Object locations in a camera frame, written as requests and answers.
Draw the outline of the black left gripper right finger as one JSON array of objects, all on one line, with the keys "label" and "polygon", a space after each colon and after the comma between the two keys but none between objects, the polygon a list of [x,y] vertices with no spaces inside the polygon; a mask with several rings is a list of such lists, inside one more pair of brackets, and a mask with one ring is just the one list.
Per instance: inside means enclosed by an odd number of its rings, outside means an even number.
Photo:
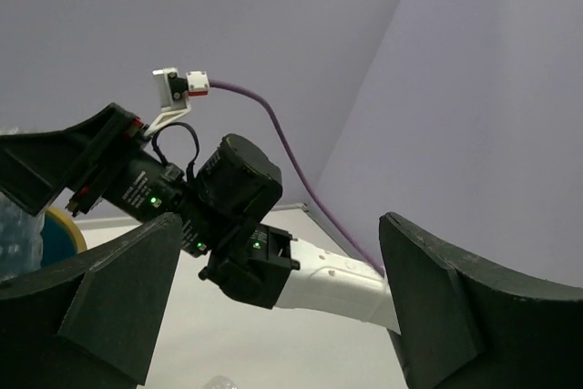
[{"label": "black left gripper right finger", "polygon": [[379,243],[409,388],[579,388],[582,290],[511,270],[394,212]]}]

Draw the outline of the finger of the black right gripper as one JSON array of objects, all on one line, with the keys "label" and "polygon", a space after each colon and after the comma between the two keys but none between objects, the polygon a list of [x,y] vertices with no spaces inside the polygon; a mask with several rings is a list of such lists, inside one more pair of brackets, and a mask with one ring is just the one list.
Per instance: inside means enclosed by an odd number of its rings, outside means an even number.
[{"label": "finger of the black right gripper", "polygon": [[117,104],[95,116],[51,132],[1,137],[1,192],[37,215],[65,189],[66,209],[88,213],[146,143],[146,124]]}]

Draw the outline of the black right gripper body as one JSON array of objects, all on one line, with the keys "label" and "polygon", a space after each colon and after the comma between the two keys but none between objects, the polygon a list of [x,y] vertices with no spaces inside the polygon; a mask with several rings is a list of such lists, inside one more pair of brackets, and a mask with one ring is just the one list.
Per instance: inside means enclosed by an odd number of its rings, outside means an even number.
[{"label": "black right gripper body", "polygon": [[164,212],[178,213],[194,183],[200,144],[191,125],[178,121],[167,127],[185,128],[193,140],[194,154],[186,168],[170,162],[162,152],[161,130],[150,136],[124,133],[104,149],[86,176],[71,183],[73,194],[66,209],[74,216],[86,214],[105,200],[139,222]]}]

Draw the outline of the long clear ribbed bottle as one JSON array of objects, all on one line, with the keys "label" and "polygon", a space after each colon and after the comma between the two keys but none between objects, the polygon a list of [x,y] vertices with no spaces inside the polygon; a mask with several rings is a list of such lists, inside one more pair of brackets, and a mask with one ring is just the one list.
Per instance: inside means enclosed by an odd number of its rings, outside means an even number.
[{"label": "long clear ribbed bottle", "polygon": [[45,210],[27,213],[1,187],[1,282],[41,268],[45,218]]}]

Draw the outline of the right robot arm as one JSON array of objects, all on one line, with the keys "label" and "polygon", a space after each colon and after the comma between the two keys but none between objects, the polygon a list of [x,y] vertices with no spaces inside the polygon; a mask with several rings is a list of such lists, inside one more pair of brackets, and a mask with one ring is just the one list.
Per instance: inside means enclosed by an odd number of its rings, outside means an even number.
[{"label": "right robot arm", "polygon": [[181,249],[206,257],[199,272],[233,301],[309,309],[399,331],[388,281],[369,264],[326,251],[264,223],[282,195],[280,169],[252,142],[229,134],[202,165],[172,163],[158,130],[111,104],[71,128],[1,137],[1,191],[26,213],[63,191],[72,215],[106,201],[146,223],[181,221]]}]

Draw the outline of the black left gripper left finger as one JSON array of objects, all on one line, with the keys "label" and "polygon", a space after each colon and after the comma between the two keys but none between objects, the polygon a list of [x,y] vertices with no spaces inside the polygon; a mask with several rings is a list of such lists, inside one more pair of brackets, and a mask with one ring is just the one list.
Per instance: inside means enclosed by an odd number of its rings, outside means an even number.
[{"label": "black left gripper left finger", "polygon": [[165,213],[1,284],[4,388],[137,388],[148,377],[180,253]]}]

